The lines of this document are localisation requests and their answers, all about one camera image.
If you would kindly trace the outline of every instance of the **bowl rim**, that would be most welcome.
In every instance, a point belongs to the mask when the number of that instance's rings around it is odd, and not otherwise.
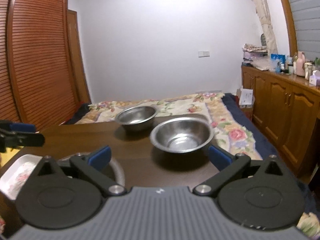
[[[193,149],[189,149],[189,150],[171,150],[169,149],[168,147],[164,147],[162,146],[157,140],[156,140],[156,133],[158,132],[158,130],[170,123],[170,122],[176,122],[176,121],[197,121],[197,122],[201,122],[203,123],[208,129],[209,129],[209,132],[210,132],[210,135],[209,135],[209,138],[201,145],[199,145],[198,147],[196,148],[193,148]],[[156,148],[164,151],[164,152],[169,152],[169,153],[180,153],[180,154],[186,154],[186,153],[190,153],[190,152],[193,152],[193,151],[196,151],[196,150],[199,150],[201,149],[202,147],[206,146],[208,143],[211,142],[211,140],[213,139],[214,137],[214,133],[213,133],[213,129],[212,127],[210,126],[210,124],[208,123],[208,121],[204,120],[204,119],[201,119],[201,118],[196,118],[196,117],[178,117],[178,118],[173,118],[173,119],[170,119],[170,120],[167,120],[167,121],[164,121],[162,123],[160,123],[159,125],[157,125],[150,133],[150,141],[151,143],[153,144],[153,146],[155,146]]]
[[[126,111],[129,111],[129,110],[131,110],[131,109],[142,108],[142,107],[151,107],[151,108],[153,108],[153,109],[155,110],[155,113],[154,113],[152,116],[150,116],[150,117],[148,117],[148,118],[146,118],[146,119],[143,119],[143,120],[141,120],[141,121],[139,121],[139,122],[135,122],[135,123],[121,122],[121,121],[119,120],[119,116],[120,116],[122,113],[124,113],[124,112],[126,112]],[[119,123],[120,125],[135,125],[135,124],[140,124],[140,123],[143,123],[143,122],[146,122],[146,121],[151,120],[152,118],[154,118],[154,117],[158,114],[158,112],[159,112],[159,110],[158,110],[158,108],[156,108],[155,106],[134,106],[134,107],[130,107],[130,108],[124,109],[124,110],[121,111],[119,114],[117,114],[116,117],[115,117],[115,121],[116,121],[117,123]]]

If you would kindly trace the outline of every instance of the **bottle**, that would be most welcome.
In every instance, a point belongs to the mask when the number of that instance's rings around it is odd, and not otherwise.
[[[298,53],[296,52],[293,56],[293,73],[297,73],[297,60],[298,60]]]
[[[304,52],[299,51],[298,59],[297,59],[297,68],[296,68],[296,72],[298,76],[304,77],[306,75],[305,69],[304,69],[305,62],[306,62],[306,57],[304,56]]]
[[[320,70],[320,60],[316,57],[315,59],[316,70]]]

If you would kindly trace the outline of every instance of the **stainless steel bowl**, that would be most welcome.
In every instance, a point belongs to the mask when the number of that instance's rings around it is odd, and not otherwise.
[[[206,120],[180,117],[159,124],[150,134],[151,143],[169,153],[186,154],[206,146],[213,131]]]
[[[127,131],[142,131],[153,125],[157,109],[153,106],[135,106],[117,114],[115,121]]]

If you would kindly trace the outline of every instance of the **white paper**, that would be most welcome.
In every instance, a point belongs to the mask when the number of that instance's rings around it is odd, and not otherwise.
[[[241,88],[239,105],[252,105],[253,90]]]

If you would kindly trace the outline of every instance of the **bed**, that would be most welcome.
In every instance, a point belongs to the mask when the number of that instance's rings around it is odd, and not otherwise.
[[[83,105],[67,124],[110,122],[123,109],[137,105],[157,106],[159,109],[158,116],[203,114],[214,129],[218,145],[231,154],[246,153],[252,160],[261,160],[269,155],[279,155],[275,147],[241,111],[236,103],[236,97],[232,94],[205,93],[164,100],[107,101]],[[308,185],[298,180],[297,183],[305,198],[305,214],[303,217],[305,218],[304,221],[307,221],[303,225],[301,223],[300,226],[310,230],[306,224],[316,225],[317,230],[320,230],[316,219],[316,216],[320,218],[316,201]],[[316,216],[311,215],[310,217],[307,215],[310,212]]]

